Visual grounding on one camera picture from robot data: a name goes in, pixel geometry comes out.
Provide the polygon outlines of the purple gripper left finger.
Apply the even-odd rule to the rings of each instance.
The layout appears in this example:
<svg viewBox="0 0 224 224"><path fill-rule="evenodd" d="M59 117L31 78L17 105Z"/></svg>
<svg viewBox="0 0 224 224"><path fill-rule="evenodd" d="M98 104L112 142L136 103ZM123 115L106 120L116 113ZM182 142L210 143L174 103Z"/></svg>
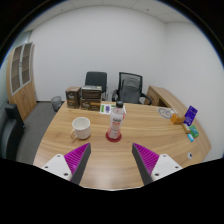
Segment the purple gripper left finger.
<svg viewBox="0 0 224 224"><path fill-rule="evenodd" d="M42 169L79 185L90 154L91 145L87 143L66 155L56 154Z"/></svg>

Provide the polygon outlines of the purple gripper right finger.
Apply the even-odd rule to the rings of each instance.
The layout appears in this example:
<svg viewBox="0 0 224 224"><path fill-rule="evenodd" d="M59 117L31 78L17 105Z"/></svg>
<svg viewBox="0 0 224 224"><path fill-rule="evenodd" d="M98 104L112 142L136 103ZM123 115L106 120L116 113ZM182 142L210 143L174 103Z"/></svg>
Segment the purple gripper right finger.
<svg viewBox="0 0 224 224"><path fill-rule="evenodd" d="M182 169L169 155L158 155L137 143L132 144L132 154L145 185Z"/></svg>

